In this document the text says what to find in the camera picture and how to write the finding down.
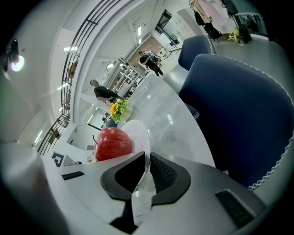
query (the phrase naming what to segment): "blue chair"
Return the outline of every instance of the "blue chair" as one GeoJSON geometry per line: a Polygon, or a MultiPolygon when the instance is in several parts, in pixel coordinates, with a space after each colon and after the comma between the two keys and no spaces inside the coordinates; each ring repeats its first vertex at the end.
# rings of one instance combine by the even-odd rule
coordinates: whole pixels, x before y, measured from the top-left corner
{"type": "Polygon", "coordinates": [[[189,71],[195,57],[199,54],[216,55],[215,47],[207,36],[199,35],[184,40],[178,59],[179,65],[189,71]]]}
{"type": "Polygon", "coordinates": [[[199,111],[216,167],[249,189],[271,175],[293,139],[291,98],[242,62],[198,55],[179,96],[199,111]]]}

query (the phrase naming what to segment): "hanging clothes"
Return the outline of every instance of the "hanging clothes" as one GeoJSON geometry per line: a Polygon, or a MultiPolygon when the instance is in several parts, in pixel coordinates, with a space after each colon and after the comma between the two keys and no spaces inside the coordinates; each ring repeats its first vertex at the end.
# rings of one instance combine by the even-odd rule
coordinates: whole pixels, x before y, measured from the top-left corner
{"type": "Polygon", "coordinates": [[[202,9],[202,7],[200,6],[200,4],[198,3],[198,0],[192,0],[190,2],[190,6],[199,13],[199,15],[201,16],[202,20],[204,21],[204,23],[209,23],[211,22],[211,18],[207,17],[207,15],[205,14],[204,10],[202,9]]]}
{"type": "Polygon", "coordinates": [[[199,26],[205,24],[203,19],[201,18],[201,16],[199,15],[199,13],[197,11],[194,11],[194,16],[195,16],[195,20],[199,26]]]}
{"type": "Polygon", "coordinates": [[[197,0],[197,1],[198,1],[198,4],[202,7],[206,16],[211,17],[212,21],[215,24],[217,24],[219,28],[225,25],[218,11],[212,6],[211,3],[208,3],[205,0],[197,0]]]}

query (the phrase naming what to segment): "white plate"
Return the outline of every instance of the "white plate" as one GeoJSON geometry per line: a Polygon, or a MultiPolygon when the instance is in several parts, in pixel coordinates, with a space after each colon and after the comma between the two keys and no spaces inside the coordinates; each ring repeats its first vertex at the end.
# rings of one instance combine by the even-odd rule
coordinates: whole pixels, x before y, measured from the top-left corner
{"type": "Polygon", "coordinates": [[[132,140],[132,152],[142,152],[150,155],[150,140],[149,133],[139,120],[131,120],[127,122],[122,128],[129,138],[132,140]]]}

